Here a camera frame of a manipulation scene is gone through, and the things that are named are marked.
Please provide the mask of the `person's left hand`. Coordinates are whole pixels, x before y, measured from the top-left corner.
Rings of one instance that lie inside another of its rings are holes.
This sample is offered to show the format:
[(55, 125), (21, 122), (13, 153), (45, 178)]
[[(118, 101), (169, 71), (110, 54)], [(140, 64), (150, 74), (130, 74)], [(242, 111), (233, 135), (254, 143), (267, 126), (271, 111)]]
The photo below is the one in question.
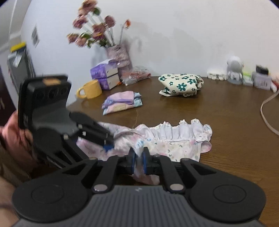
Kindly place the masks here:
[(32, 133), (19, 128), (18, 111), (14, 111), (8, 122), (1, 126), (1, 139), (6, 151), (24, 171), (30, 173), (38, 166)]

